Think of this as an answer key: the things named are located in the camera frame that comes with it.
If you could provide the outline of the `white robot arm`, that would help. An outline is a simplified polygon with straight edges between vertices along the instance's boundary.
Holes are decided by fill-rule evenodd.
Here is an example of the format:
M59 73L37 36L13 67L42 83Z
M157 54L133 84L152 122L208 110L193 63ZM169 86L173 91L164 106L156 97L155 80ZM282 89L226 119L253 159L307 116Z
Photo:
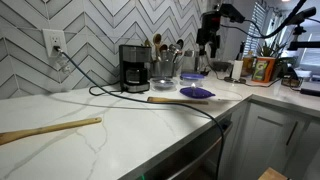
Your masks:
M199 55L206 54L205 47L211 48L210 57L216 57L216 51L220 48L220 36L217 31L220 28L221 18L229 18L231 22L243 23L245 17L232 5L221 4L214 10L201 15L201 27L197 31L196 43L199 45Z

